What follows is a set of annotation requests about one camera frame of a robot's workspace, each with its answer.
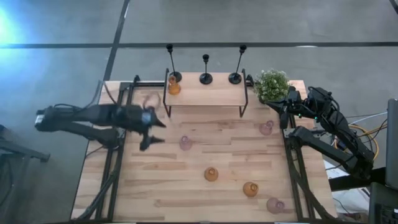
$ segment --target wood grain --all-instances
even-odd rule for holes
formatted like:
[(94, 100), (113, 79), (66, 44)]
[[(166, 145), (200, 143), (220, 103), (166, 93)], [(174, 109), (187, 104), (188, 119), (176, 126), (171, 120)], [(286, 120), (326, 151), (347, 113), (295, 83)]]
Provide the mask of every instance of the wood grain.
[[(291, 81), (291, 84), (306, 97), (303, 81)], [(108, 82), (108, 86), (117, 97), (119, 82)], [(136, 88), (134, 103), (141, 104), (153, 91), (162, 94), (161, 88)], [(154, 144), (145, 152), (139, 151), (142, 137), (128, 134), (114, 221), (297, 221), (278, 115), (260, 104), (252, 89), (248, 89), (248, 94), (249, 104), (243, 118), (239, 118), (238, 109), (232, 107), (181, 106), (173, 108), (171, 118), (159, 108), (157, 115), (167, 128), (154, 128), (151, 132), (166, 142)], [(109, 102), (109, 97), (102, 92), (100, 103), (104, 102)], [(268, 120), (274, 121), (274, 129), (270, 136), (263, 136), (259, 125)], [(297, 124), (313, 127), (310, 119), (297, 118)], [(182, 151), (178, 146), (184, 134), (193, 140), (189, 151)], [(88, 152), (98, 146), (97, 142), (91, 142)], [(72, 218), (79, 216), (98, 193), (105, 155), (105, 150), (98, 151), (86, 159)], [(303, 157), (310, 188), (335, 216), (322, 155), (303, 147)], [(219, 172), (215, 182), (203, 177), (204, 170), (210, 166)], [(242, 187), (247, 181), (259, 185), (254, 198), (243, 194)], [(267, 211), (266, 203), (271, 197), (285, 202), (283, 213), (273, 215)], [(300, 198), (305, 210), (302, 192)]]
[(230, 84), (229, 73), (211, 73), (213, 81), (208, 85), (199, 82), (202, 72), (181, 74), (182, 79), (178, 83), (181, 92), (177, 95), (166, 92), (165, 102), (168, 106), (244, 106), (246, 103), (243, 81), (236, 85)]

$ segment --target green plant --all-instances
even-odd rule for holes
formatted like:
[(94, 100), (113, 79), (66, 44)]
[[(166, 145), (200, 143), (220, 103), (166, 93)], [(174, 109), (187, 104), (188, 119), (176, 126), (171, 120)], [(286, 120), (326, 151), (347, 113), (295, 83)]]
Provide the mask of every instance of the green plant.
[(286, 73), (278, 70), (261, 71), (254, 82), (254, 92), (261, 102), (279, 100), (287, 94), (289, 85)]

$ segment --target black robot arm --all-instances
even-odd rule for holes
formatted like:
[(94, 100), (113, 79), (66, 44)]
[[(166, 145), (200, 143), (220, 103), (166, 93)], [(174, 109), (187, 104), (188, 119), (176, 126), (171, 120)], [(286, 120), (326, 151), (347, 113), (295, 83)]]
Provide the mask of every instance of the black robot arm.
[(268, 102), (280, 116), (280, 128), (286, 129), (289, 115), (315, 119), (323, 129), (344, 143), (351, 154), (337, 150), (319, 140), (318, 133), (299, 126), (287, 132), (288, 143), (295, 147), (310, 146), (331, 159), (339, 162), (351, 175), (360, 179), (368, 179), (373, 168), (374, 153), (370, 151), (352, 132), (346, 118), (340, 113), (340, 106), (322, 88), (309, 87), (308, 98), (302, 100), (300, 92), (290, 87), (287, 96), (281, 101)]
[(156, 117), (154, 109), (141, 108), (139, 105), (119, 106), (115, 104), (93, 105), (86, 108), (75, 106), (49, 106), (37, 111), (35, 127), (39, 131), (66, 131), (95, 139), (107, 148), (120, 145), (122, 133), (116, 128), (97, 129), (76, 122), (90, 122), (97, 126), (113, 126), (134, 131), (143, 135), (140, 150), (145, 151), (151, 144), (163, 142), (148, 135), (149, 129), (154, 126), (165, 127)]

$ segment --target cable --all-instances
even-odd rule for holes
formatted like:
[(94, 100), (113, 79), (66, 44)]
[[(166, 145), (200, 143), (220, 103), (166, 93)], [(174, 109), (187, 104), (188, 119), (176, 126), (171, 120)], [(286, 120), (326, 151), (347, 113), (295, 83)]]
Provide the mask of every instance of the cable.
[(385, 120), (383, 121), (383, 123), (380, 125), (379, 130), (378, 130), (377, 133), (374, 135), (374, 137), (372, 137), (371, 140), (373, 140), (373, 139), (379, 134), (380, 130), (384, 129), (384, 128), (382, 128), (382, 127), (383, 127), (383, 124), (384, 124), (385, 122), (387, 122), (387, 119), (385, 119)]
[[(359, 126), (359, 125), (357, 125), (357, 124), (349, 125), (349, 127), (351, 127), (351, 128), (357, 128), (357, 129), (361, 130), (363, 133), (368, 133), (368, 132), (369, 132), (368, 130), (362, 128), (361, 126)], [(371, 138), (372, 138), (373, 136), (372, 136), (371, 134), (367, 134), (367, 135), (365, 135), (365, 136), (368, 138), (369, 142), (371, 142)]]
[[(381, 129), (384, 129), (384, 128), (386, 128), (386, 127), (387, 127), (387, 124), (383, 125), (383, 126), (381, 127)], [(372, 129), (372, 130), (370, 130), (370, 131), (368, 131), (368, 132), (366, 132), (366, 133), (363, 133), (363, 134), (360, 135), (359, 137), (363, 137), (363, 136), (368, 135), (368, 134), (373, 134), (373, 133), (377, 132), (379, 129), (380, 129), (380, 127), (375, 128), (375, 129)]]
[(310, 108), (307, 108), (306, 106), (304, 106), (303, 104), (298, 104), (299, 106), (303, 107), (304, 109), (306, 109), (307, 111), (309, 111), (312, 115), (316, 115), (312, 110), (310, 110)]
[(94, 153), (94, 152), (96, 152), (96, 151), (98, 151), (98, 150), (100, 150), (100, 149), (102, 149), (102, 148), (104, 148), (104, 146), (101, 146), (101, 147), (95, 149), (94, 151), (89, 152), (89, 153), (86, 155), (85, 159), (86, 159), (89, 155), (91, 155), (92, 153)]
[[(366, 120), (366, 119), (373, 118), (373, 117), (375, 117), (375, 116), (383, 115), (383, 114), (386, 114), (386, 113), (387, 113), (387, 112), (383, 112), (383, 113), (371, 115), (371, 116), (368, 116), (368, 117), (366, 117), (366, 118), (362, 118), (362, 119), (353, 121), (353, 122), (351, 122), (350, 124), (355, 124), (355, 123), (358, 123), (358, 122), (360, 122), (360, 121), (364, 121), (364, 120)], [(334, 144), (335, 144), (335, 141), (336, 141), (336, 139), (335, 139), (330, 145), (331, 145), (331, 146), (334, 145)]]
[(374, 142), (374, 144), (376, 145), (376, 152), (374, 153), (374, 157), (373, 157), (373, 161), (377, 158), (377, 156), (379, 155), (379, 151), (380, 151), (380, 147), (379, 147), (379, 143), (375, 140), (375, 138), (370, 134), (370, 133), (368, 133), (364, 128), (362, 128), (362, 127), (359, 127), (359, 126), (357, 126), (357, 125), (351, 125), (351, 126), (356, 126), (357, 128), (359, 128), (359, 129), (361, 129), (362, 131), (364, 131), (364, 134), (366, 134), (365, 136), (367, 136), (368, 137), (368, 141), (366, 141), (366, 142), (363, 142), (363, 144), (365, 144), (365, 143), (367, 143), (367, 142), (370, 142), (370, 144), (372, 145), (372, 142), (371, 141), (373, 141)]
[(106, 82), (103, 82), (103, 83), (104, 83), (104, 87), (105, 87), (106, 93), (107, 93), (108, 96), (111, 98), (112, 102), (113, 102), (114, 104), (117, 104), (116, 101), (114, 100), (114, 98), (112, 97), (111, 93), (109, 92), (109, 89), (108, 89), (108, 86), (106, 85)]
[[(350, 159), (352, 159), (354, 157), (354, 155), (352, 155), (350, 158), (348, 158), (346, 161), (344, 161), (344, 163), (347, 163)], [(339, 165), (337, 165), (337, 166), (334, 166), (334, 167), (331, 167), (331, 168), (327, 168), (327, 169), (325, 169), (325, 170), (331, 170), (331, 169), (336, 169), (336, 168), (339, 168), (339, 167), (341, 167), (342, 166), (342, 164), (339, 164)]]
[(350, 215), (350, 212), (347, 211), (347, 209), (343, 206), (343, 204), (339, 200), (337, 200), (337, 199), (335, 199), (335, 200), (338, 201), (338, 203), (340, 203), (340, 205), (344, 209), (344, 211), (346, 211), (346, 213)]
[(71, 116), (76, 115), (78, 112), (82, 112), (83, 110), (87, 109), (89, 106), (91, 106), (91, 105), (94, 103), (95, 98), (97, 97), (98, 93), (100, 92), (101, 82), (102, 82), (102, 81), (98, 80), (98, 84), (97, 84), (97, 87), (96, 87), (96, 89), (95, 89), (95, 93), (94, 93), (93, 98), (92, 98), (91, 101), (90, 101), (86, 106), (84, 106), (83, 108), (80, 108), (80, 107), (78, 107), (78, 106), (69, 105), (69, 104), (66, 104), (66, 103), (58, 103), (58, 104), (54, 105), (54, 108), (56, 108), (56, 107), (58, 107), (58, 106), (67, 106), (67, 107), (71, 107), (71, 108), (73, 108), (74, 110), (76, 110), (76, 111), (74, 111), (74, 112), (72, 113)]
[(8, 188), (7, 193), (5, 194), (4, 198), (0, 201), (0, 208), (2, 207), (4, 202), (7, 200), (8, 196), (9, 196), (9, 194), (11, 192), (11, 189), (13, 188), (13, 185), (14, 185), (14, 177), (12, 175), (11, 163), (10, 163), (9, 159), (6, 160), (6, 163), (8, 165), (10, 187)]
[(375, 117), (375, 116), (383, 115), (383, 114), (386, 114), (386, 113), (387, 113), (387, 112), (383, 112), (383, 113), (375, 114), (375, 115), (372, 115), (372, 116), (368, 116), (368, 117), (366, 117), (366, 118), (362, 118), (362, 119), (359, 119), (359, 120), (357, 120), (357, 121), (351, 122), (350, 124), (355, 124), (355, 123), (358, 123), (358, 122), (360, 122), (360, 121), (364, 121), (364, 120), (366, 120), (366, 119), (373, 118), (373, 117)]
[(377, 114), (381, 114), (381, 113), (383, 113), (383, 112), (374, 113), (374, 114), (357, 115), (357, 116), (346, 116), (346, 118), (360, 118), (360, 117), (363, 117), (363, 116), (372, 116), (372, 115), (377, 115)]
[(337, 120), (338, 120), (338, 116), (340, 115), (340, 105), (337, 103), (337, 101), (335, 99), (331, 99), (333, 102), (336, 103), (337, 105), (337, 114), (336, 114), (336, 120), (335, 120), (335, 127), (337, 128)]

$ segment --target concrete floor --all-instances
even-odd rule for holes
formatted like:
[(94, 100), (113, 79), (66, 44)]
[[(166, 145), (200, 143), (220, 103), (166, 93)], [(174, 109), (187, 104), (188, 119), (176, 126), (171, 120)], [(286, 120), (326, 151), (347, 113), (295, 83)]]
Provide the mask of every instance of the concrete floor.
[[(0, 2), (0, 44), (112, 43), (123, 0)], [(132, 0), (121, 42), (383, 42), (398, 41), (398, 15), (388, 0)], [(40, 133), (35, 111), (55, 103), (84, 106), (102, 80), (110, 49), (0, 49), (0, 123), (19, 143), (50, 152), (32, 161), (18, 222), (68, 220), (88, 141)], [(237, 48), (175, 49), (176, 69), (234, 70)], [(270, 68), (333, 92), (346, 116), (386, 110), (398, 98), (397, 47), (248, 48), (242, 67)], [(165, 49), (119, 49), (111, 80), (161, 80), (170, 68)], [(360, 125), (372, 129), (385, 117)], [(385, 131), (377, 140), (385, 164)]]

